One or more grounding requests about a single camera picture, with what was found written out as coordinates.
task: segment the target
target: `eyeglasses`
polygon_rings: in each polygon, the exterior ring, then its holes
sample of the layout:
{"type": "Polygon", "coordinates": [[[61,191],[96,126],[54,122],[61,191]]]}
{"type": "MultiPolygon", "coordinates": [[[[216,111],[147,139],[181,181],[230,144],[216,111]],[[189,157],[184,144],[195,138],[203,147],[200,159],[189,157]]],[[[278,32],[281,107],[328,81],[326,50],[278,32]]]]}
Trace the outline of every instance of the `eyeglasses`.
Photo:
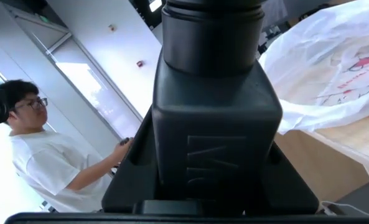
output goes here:
{"type": "Polygon", "coordinates": [[[43,99],[37,99],[35,101],[32,101],[26,105],[22,105],[22,106],[17,106],[13,109],[18,109],[18,108],[22,108],[24,106],[30,106],[33,110],[39,110],[41,107],[47,106],[47,98],[43,98],[43,99]]]}

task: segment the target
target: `short black hair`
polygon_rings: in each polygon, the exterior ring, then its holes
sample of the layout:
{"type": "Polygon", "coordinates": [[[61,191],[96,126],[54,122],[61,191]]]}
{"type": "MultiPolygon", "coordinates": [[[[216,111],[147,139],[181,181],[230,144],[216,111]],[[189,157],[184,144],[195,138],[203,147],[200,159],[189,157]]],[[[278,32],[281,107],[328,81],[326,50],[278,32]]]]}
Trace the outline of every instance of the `short black hair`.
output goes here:
{"type": "Polygon", "coordinates": [[[29,93],[39,94],[38,87],[22,80],[9,80],[0,84],[0,90],[4,90],[7,98],[7,106],[9,110],[16,106],[16,103],[23,100],[29,93]]]}

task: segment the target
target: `black cylindrical part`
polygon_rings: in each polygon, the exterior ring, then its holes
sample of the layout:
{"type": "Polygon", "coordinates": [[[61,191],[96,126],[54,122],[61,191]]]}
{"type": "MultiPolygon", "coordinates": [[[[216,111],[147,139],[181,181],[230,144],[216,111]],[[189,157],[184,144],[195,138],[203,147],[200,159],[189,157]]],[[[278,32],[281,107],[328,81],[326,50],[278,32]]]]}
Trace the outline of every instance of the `black cylindrical part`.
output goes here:
{"type": "Polygon", "coordinates": [[[168,0],[162,10],[164,60],[201,77],[247,72],[256,59],[261,2],[168,0]]]}

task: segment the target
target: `man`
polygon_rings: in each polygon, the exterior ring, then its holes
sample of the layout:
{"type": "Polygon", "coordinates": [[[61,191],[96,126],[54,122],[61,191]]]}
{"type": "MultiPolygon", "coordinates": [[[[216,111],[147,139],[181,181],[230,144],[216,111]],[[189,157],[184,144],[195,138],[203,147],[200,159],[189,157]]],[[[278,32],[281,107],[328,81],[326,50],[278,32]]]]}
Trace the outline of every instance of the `man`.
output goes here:
{"type": "Polygon", "coordinates": [[[58,212],[92,212],[111,182],[111,168],[122,161],[131,142],[119,144],[101,160],[63,134],[45,131],[47,99],[30,82],[0,85],[10,108],[7,120],[16,172],[58,212]]]}

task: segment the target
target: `wooden table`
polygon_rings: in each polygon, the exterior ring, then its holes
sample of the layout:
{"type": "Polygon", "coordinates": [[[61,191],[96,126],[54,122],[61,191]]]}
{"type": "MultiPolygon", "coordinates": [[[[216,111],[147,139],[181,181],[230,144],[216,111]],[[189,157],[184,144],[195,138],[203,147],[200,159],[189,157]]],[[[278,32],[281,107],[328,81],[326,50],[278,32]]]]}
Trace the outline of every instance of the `wooden table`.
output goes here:
{"type": "Polygon", "coordinates": [[[278,134],[275,141],[319,200],[337,201],[369,183],[369,117],[313,133],[278,134]]]}

